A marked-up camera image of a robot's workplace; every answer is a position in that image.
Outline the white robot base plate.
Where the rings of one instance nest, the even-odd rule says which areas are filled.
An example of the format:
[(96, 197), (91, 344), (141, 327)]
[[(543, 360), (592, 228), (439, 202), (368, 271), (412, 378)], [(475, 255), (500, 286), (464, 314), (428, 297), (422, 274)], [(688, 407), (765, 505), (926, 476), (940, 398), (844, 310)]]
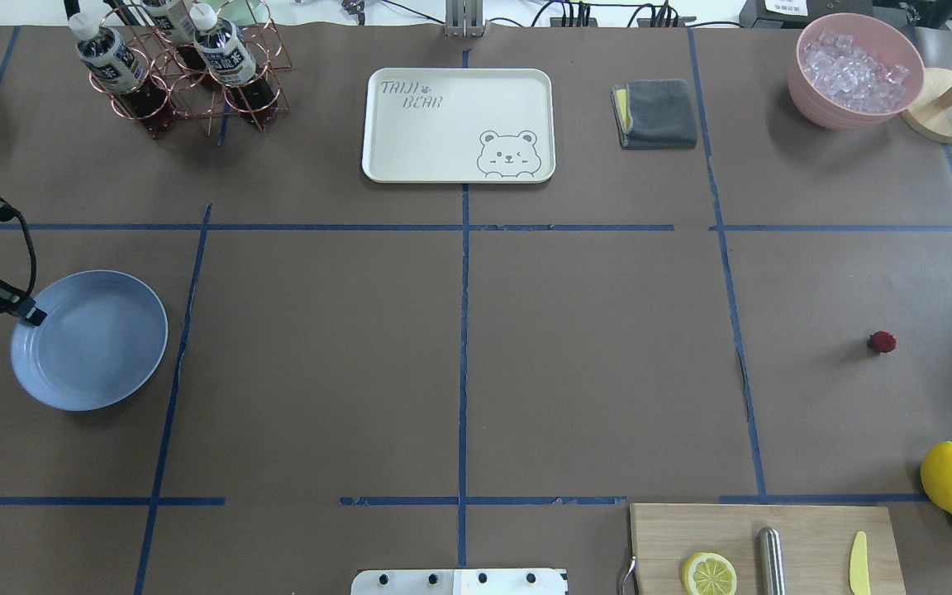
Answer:
[(568, 594), (565, 569), (368, 569), (351, 594)]

